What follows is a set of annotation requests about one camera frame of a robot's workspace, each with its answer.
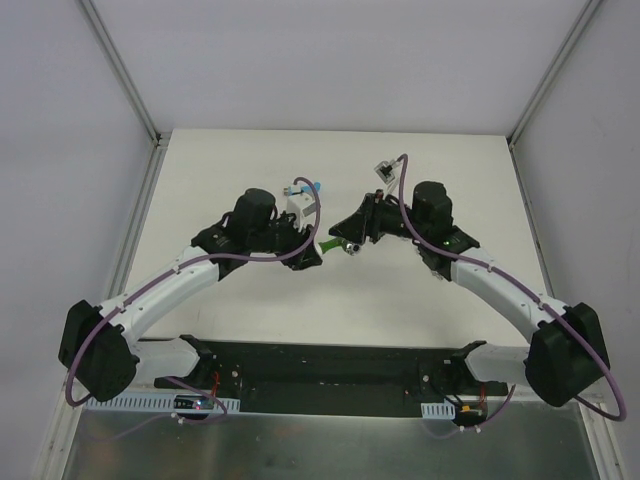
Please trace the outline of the green faucet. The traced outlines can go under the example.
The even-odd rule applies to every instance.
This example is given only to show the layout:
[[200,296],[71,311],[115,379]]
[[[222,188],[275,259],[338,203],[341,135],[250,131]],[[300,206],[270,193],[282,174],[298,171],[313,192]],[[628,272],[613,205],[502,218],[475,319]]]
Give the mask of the green faucet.
[[340,249],[350,256],[355,256],[361,251],[361,246],[344,238],[334,237],[319,243],[320,251],[326,254],[331,250]]

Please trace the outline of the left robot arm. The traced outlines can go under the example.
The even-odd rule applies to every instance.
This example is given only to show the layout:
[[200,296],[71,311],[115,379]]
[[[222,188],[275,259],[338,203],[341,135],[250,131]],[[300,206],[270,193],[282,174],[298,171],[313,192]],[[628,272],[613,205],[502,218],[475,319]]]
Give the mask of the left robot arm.
[[320,223],[316,189],[297,193],[278,211],[268,191],[250,188],[215,224],[201,230],[169,265],[97,306],[82,300],[67,314],[58,354],[67,368],[67,402],[75,381],[105,402],[132,384],[184,383],[208,388],[214,355],[190,334],[148,341],[146,332],[182,302],[249,262],[281,263],[300,271],[322,263],[315,242]]

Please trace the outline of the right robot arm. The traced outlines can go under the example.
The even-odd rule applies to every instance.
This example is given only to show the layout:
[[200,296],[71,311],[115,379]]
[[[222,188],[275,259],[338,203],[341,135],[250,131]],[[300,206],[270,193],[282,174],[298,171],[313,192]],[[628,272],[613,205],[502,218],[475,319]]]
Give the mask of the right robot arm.
[[452,387],[473,394],[485,382],[531,388],[560,407],[610,375],[610,362],[596,312],[569,306],[518,283],[500,271],[479,242],[457,227],[443,184],[424,181],[410,207],[381,191],[368,193],[358,209],[330,234],[351,243],[376,243],[385,235],[417,246],[432,273],[475,294],[501,314],[526,340],[524,347],[475,341],[454,353]]

